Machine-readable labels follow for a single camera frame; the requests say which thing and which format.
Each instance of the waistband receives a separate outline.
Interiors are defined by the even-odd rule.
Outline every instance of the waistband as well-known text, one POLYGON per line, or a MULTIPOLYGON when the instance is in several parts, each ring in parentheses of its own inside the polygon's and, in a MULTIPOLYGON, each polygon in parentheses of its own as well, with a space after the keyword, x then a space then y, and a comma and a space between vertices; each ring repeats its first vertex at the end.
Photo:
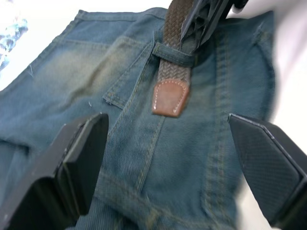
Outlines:
POLYGON ((151 15, 159 19, 165 19, 167 9, 156 7, 143 12, 86 12, 79 10, 76 18, 95 21, 136 21, 138 18, 151 15))

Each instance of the white surface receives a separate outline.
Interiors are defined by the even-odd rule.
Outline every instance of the white surface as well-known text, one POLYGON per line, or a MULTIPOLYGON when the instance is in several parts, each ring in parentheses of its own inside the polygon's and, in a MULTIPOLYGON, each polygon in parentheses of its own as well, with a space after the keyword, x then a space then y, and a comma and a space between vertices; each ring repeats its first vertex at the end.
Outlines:
MULTIPOLYGON (((73 20, 79 9, 89 12, 140 12, 152 7, 167 8, 171 0, 16 0, 29 22, 29 31, 10 53, 10 64, 0 73, 4 89, 73 20)), ((272 122, 280 126, 304 151, 307 141, 304 121, 307 99, 307 1, 249 0, 246 8, 231 17, 251 17, 275 9, 276 38, 274 66, 277 101, 272 122)), ((237 198, 241 230, 270 230, 249 188, 244 185, 237 198)))

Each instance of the brown braided belt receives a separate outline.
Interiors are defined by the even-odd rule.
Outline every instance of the brown braided belt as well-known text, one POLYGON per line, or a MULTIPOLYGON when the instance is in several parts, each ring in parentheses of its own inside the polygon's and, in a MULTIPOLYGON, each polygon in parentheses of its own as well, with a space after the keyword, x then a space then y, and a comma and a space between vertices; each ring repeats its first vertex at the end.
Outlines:
MULTIPOLYGON (((181 26, 193 5, 193 0, 173 0, 169 6, 163 43, 180 50, 181 26)), ((152 111, 157 115, 178 117, 189 94, 191 68, 161 59, 158 82, 154 87, 152 111)))

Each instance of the blue denim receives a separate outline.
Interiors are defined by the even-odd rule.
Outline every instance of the blue denim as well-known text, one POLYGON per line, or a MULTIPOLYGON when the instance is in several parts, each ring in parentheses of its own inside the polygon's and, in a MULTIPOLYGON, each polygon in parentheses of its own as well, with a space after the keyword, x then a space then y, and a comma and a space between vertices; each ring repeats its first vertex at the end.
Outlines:
POLYGON ((196 65, 197 55, 186 54, 180 50, 160 43, 159 41, 163 40, 162 32, 156 34, 156 39, 158 39, 158 41, 155 43, 153 48, 153 54, 157 57, 183 67, 194 67, 194 65, 196 65))
POLYGON ((273 14, 220 23, 197 56, 184 111, 169 118, 151 112, 165 13, 80 11, 0 92, 0 203, 63 124, 104 112, 105 156, 75 229, 236 229, 241 170, 227 116, 270 114, 273 14))

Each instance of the leather belt tip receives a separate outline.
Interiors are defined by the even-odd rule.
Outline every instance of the leather belt tip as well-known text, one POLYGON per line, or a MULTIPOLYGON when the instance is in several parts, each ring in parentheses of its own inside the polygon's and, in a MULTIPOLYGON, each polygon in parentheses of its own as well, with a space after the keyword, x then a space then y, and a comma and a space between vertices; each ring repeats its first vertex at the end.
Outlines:
POLYGON ((154 87, 152 112, 156 115, 178 117, 189 94, 186 82, 167 79, 158 82, 154 87))

